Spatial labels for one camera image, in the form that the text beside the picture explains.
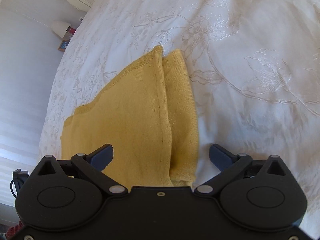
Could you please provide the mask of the left wooden photo frame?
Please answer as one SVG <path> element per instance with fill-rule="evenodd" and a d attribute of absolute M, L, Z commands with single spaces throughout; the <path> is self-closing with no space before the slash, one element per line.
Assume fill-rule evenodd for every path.
<path fill-rule="evenodd" d="M 68 44 L 69 44 L 70 40 L 62 40 L 61 44 L 58 47 L 59 51 L 65 51 Z"/>

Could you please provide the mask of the white embroidered bedspread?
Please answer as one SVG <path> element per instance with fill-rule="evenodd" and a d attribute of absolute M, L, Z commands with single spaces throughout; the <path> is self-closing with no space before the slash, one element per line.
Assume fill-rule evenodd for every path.
<path fill-rule="evenodd" d="M 200 145 L 278 154 L 319 207 L 319 0 L 95 0 L 57 69 L 40 155 L 62 124 L 154 46 L 180 49 Z"/>

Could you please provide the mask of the red water bottle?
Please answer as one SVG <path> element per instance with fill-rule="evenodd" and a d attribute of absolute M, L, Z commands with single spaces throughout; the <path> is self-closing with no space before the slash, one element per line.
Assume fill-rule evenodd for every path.
<path fill-rule="evenodd" d="M 72 27 L 68 27 L 67 32 L 74 35 L 76 29 L 72 28 Z"/>

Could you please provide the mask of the yellow knit sweater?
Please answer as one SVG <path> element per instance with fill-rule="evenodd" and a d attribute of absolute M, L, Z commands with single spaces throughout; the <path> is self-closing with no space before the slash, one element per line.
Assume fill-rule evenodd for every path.
<path fill-rule="evenodd" d="M 163 48 L 156 46 L 65 121 L 63 159 L 91 153 L 104 144 L 113 147 L 104 174 L 128 189 L 192 185 L 199 131 L 180 50 L 163 55 Z"/>

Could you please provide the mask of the left white table lamp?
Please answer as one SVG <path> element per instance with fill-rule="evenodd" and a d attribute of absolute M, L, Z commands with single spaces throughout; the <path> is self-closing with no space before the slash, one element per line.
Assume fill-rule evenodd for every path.
<path fill-rule="evenodd" d="M 54 21 L 51 25 L 51 30 L 54 32 L 58 37 L 63 40 L 69 40 L 71 35 L 68 33 L 68 28 L 71 26 L 70 23 L 63 22 L 63 21 Z"/>

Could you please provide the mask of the red fabric item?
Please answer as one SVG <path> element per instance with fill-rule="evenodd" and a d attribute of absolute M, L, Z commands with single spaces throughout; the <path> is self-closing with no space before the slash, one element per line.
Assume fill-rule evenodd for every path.
<path fill-rule="evenodd" d="M 20 232 L 24 227 L 24 224 L 19 221 L 16 226 L 8 228 L 7 232 L 3 235 L 4 239 L 12 239 L 18 232 Z"/>

